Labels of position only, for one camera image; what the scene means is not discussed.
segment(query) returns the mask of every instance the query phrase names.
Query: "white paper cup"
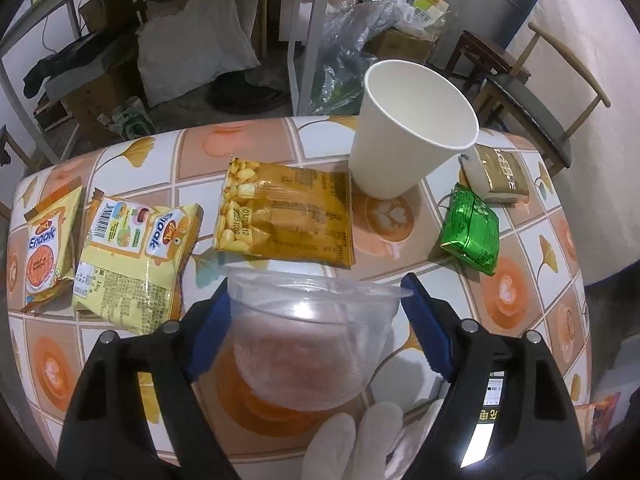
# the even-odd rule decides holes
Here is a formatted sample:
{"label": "white paper cup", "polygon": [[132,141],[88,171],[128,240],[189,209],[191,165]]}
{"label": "white paper cup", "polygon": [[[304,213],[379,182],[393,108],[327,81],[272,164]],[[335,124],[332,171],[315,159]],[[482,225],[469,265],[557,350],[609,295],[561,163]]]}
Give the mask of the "white paper cup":
{"label": "white paper cup", "polygon": [[380,61],[367,70],[364,89],[349,169],[369,196],[402,195],[478,138],[471,104],[427,67]]}

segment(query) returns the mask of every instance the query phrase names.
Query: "green snack package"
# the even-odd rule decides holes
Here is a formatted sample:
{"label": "green snack package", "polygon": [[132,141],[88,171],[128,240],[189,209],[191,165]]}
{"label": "green snack package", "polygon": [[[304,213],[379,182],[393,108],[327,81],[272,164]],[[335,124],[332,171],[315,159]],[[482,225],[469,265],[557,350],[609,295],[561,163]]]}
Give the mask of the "green snack package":
{"label": "green snack package", "polygon": [[456,184],[444,219],[440,246],[473,268],[494,275],[500,243],[498,217],[478,195]]}

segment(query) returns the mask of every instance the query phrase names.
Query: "gloved finger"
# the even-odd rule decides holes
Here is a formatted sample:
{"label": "gloved finger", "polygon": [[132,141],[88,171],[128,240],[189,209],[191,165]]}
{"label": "gloved finger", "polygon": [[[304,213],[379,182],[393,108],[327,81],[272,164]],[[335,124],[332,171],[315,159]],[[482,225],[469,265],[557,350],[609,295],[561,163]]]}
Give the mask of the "gloved finger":
{"label": "gloved finger", "polygon": [[391,452],[402,430],[402,410],[392,402],[371,406],[358,428],[351,480],[380,480],[383,478],[386,456]]}
{"label": "gloved finger", "polygon": [[355,440],[356,425],[351,415],[332,416],[306,448],[302,480],[341,480]]}
{"label": "gloved finger", "polygon": [[404,428],[393,456],[386,465],[384,474],[386,480],[400,478],[409,469],[411,462],[414,461],[420,450],[420,446],[431,431],[442,403],[442,399],[436,400],[420,420],[416,420]]}

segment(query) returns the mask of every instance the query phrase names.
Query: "black seat cushion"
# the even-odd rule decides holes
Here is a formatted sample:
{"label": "black seat cushion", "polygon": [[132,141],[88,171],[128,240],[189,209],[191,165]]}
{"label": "black seat cushion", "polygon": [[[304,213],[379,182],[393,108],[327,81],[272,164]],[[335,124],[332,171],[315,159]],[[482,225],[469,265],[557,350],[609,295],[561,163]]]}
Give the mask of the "black seat cushion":
{"label": "black seat cushion", "polygon": [[546,139],[549,147],[562,160],[566,168],[571,166],[571,146],[564,128],[531,90],[509,74],[490,75],[487,84],[492,85],[511,105],[516,107]]}

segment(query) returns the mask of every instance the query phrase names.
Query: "peanut package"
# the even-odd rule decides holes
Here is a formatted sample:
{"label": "peanut package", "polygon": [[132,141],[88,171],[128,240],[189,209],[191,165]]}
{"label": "peanut package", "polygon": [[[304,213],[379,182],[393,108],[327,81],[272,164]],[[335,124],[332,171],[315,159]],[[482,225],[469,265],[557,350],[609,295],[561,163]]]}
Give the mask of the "peanut package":
{"label": "peanut package", "polygon": [[136,334],[180,317],[180,277],[202,208],[147,206],[96,189],[72,305]]}
{"label": "peanut package", "polygon": [[232,157],[213,239],[219,251],[261,258],[354,263],[347,172]]}
{"label": "peanut package", "polygon": [[29,226],[23,312],[52,300],[74,280],[72,230],[82,181],[79,177],[44,197],[25,213]]}

